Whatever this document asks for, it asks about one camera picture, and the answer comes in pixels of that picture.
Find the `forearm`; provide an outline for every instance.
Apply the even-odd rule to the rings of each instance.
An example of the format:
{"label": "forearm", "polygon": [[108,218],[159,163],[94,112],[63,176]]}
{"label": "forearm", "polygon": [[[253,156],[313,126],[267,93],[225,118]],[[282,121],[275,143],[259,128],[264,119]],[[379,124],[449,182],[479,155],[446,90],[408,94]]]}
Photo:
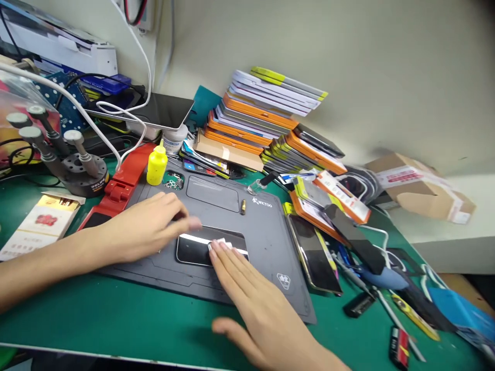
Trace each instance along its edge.
{"label": "forearm", "polygon": [[0,263],[0,313],[65,278],[97,268],[89,230]]}

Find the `plastic bag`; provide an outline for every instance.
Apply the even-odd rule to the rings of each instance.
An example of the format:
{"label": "plastic bag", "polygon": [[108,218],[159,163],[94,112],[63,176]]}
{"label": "plastic bag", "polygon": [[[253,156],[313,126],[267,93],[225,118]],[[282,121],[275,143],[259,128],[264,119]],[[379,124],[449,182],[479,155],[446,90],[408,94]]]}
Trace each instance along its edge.
{"label": "plastic bag", "polygon": [[[27,108],[32,105],[40,105],[48,112],[48,122],[56,130],[60,131],[60,115],[53,106],[40,94],[36,86],[29,79],[13,75],[11,73],[0,71],[0,168],[9,166],[8,158],[10,154],[19,148],[26,147],[29,144],[24,141],[15,141],[4,143],[10,139],[20,139],[19,132],[12,127],[6,117],[10,113],[21,112],[27,113]],[[30,117],[33,125],[38,126],[44,134],[45,129],[38,120]],[[31,155],[31,149],[19,151],[12,159],[14,164],[26,163]]]}

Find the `hand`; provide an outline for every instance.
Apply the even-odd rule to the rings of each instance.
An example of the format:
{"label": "hand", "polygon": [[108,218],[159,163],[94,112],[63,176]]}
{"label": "hand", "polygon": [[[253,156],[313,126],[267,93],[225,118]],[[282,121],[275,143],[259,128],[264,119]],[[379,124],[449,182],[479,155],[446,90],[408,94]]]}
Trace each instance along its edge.
{"label": "hand", "polygon": [[227,336],[256,367],[267,370],[347,369],[313,338],[283,293],[237,249],[213,241],[210,259],[236,305],[247,331],[230,318],[217,318],[213,332]]}
{"label": "hand", "polygon": [[133,262],[155,254],[201,221],[189,216],[174,193],[157,193],[131,206],[111,220],[91,228],[98,267]]}

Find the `red cable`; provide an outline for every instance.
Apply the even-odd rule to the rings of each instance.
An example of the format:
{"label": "red cable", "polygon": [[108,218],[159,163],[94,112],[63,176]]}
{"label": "red cable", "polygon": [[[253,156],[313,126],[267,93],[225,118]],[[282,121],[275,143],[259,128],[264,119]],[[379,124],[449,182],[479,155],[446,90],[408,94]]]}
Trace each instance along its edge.
{"label": "red cable", "polygon": [[142,0],[141,5],[139,6],[138,15],[131,22],[129,20],[129,11],[128,11],[127,0],[124,0],[125,19],[129,25],[137,26],[139,24],[139,22],[141,22],[141,19],[143,18],[143,15],[144,15],[144,10],[146,9],[146,3],[147,3],[147,0]]}

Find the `wktoo logo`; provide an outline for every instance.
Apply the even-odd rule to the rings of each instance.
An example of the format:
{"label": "wktoo logo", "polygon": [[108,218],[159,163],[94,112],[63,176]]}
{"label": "wktoo logo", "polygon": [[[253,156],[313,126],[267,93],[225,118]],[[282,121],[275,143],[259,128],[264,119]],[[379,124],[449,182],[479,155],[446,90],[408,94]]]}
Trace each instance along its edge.
{"label": "wktoo logo", "polygon": [[263,206],[268,206],[268,207],[273,207],[271,206],[270,204],[266,203],[266,202],[263,202],[263,201],[260,201],[259,199],[257,199],[256,197],[253,197],[253,202],[257,205],[263,205]]}

